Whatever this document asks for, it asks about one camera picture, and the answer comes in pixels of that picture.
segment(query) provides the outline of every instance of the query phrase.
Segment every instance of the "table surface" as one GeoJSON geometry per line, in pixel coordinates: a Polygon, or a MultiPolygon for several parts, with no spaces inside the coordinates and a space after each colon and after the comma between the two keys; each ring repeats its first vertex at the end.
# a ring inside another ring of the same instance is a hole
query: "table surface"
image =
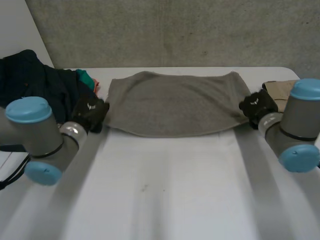
{"type": "MultiPolygon", "coordinates": [[[[252,92],[267,81],[299,79],[283,67],[86,70],[100,81],[98,95],[104,98],[112,79],[140,71],[236,71],[252,92]]],[[[0,154],[4,179],[25,153],[0,154]]],[[[319,183],[318,169],[287,172],[246,124],[186,138],[144,138],[105,128],[89,134],[56,186],[23,176],[0,192],[0,239],[318,240],[319,183]]]]}

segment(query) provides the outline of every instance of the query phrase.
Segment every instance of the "black cable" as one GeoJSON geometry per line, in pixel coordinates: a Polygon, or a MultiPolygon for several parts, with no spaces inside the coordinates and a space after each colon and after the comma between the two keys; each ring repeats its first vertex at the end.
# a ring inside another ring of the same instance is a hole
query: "black cable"
{"type": "Polygon", "coordinates": [[[15,181],[17,181],[25,172],[25,166],[26,164],[30,161],[30,155],[28,154],[24,160],[22,161],[22,163],[20,163],[20,165],[18,166],[18,168],[16,170],[14,170],[14,172],[7,177],[5,180],[0,181],[0,191],[2,189],[4,189],[5,187],[7,187],[8,185],[14,183],[15,181]]]}
{"type": "Polygon", "coordinates": [[[17,175],[15,175],[13,178],[11,178],[6,185],[13,184],[15,181],[17,181],[23,174],[25,173],[25,168],[23,168],[20,172],[18,172],[17,175]]]}
{"type": "Polygon", "coordinates": [[[10,176],[8,176],[5,180],[3,180],[2,182],[7,182],[7,181],[9,181],[11,178],[13,178],[13,177],[17,174],[17,172],[25,165],[25,163],[29,162],[29,160],[30,160],[30,154],[28,154],[28,155],[24,158],[24,160],[20,163],[20,165],[17,167],[17,169],[14,170],[14,172],[13,172],[10,176]]]}

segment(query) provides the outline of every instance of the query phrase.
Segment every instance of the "gray towel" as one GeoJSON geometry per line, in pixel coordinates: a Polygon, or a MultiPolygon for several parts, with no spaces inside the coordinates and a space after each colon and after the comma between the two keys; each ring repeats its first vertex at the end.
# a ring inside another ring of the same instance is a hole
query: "gray towel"
{"type": "Polygon", "coordinates": [[[112,80],[105,123],[143,137],[211,134],[248,121],[238,107],[248,95],[237,72],[183,76],[143,71],[112,80]]]}

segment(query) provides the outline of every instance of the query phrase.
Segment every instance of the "dark blue cloth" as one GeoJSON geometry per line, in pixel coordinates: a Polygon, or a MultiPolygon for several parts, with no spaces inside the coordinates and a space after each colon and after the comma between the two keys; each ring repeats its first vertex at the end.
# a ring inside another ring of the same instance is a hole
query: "dark blue cloth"
{"type": "Polygon", "coordinates": [[[32,50],[0,59],[0,106],[22,97],[46,99],[56,122],[63,124],[80,97],[96,98],[96,94],[78,80],[76,71],[54,69],[44,65],[32,50]]]}

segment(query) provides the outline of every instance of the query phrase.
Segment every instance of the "concrete wall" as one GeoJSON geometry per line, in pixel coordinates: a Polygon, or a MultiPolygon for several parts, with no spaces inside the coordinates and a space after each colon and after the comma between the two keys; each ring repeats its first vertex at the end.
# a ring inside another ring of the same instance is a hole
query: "concrete wall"
{"type": "Polygon", "coordinates": [[[57,68],[283,66],[320,78],[319,0],[26,0],[57,68]]]}
{"type": "Polygon", "coordinates": [[[0,59],[25,49],[53,67],[25,0],[0,0],[0,59]]]}

